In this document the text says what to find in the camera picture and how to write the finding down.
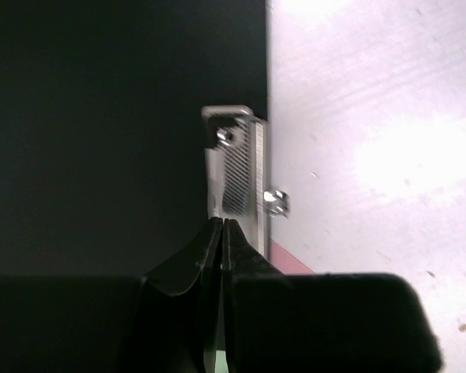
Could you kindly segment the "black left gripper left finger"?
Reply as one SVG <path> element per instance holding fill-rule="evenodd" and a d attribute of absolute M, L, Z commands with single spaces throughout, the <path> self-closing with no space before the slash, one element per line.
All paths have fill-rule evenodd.
<path fill-rule="evenodd" d="M 220 218 L 143 276 L 0 276 L 0 372 L 212 372 Z"/>

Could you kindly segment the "black clipboard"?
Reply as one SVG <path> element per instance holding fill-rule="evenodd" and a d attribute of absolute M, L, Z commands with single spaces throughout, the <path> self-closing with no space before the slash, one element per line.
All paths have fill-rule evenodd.
<path fill-rule="evenodd" d="M 207 221 L 201 110 L 267 115 L 264 1 L 0 1 L 0 274 L 143 274 Z"/>

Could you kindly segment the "green clipboard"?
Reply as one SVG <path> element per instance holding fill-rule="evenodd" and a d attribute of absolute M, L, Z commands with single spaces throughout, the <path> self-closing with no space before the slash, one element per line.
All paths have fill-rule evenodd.
<path fill-rule="evenodd" d="M 218 350 L 215 358 L 215 373 L 228 373 L 228 363 L 226 359 L 226 352 Z"/>

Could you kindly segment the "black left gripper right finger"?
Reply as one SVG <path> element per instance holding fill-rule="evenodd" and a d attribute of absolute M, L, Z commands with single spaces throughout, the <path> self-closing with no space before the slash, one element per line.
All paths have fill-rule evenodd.
<path fill-rule="evenodd" d="M 231 372 L 437 372 L 443 362 L 416 292 L 392 274 L 281 273 L 237 221 L 222 232 Z"/>

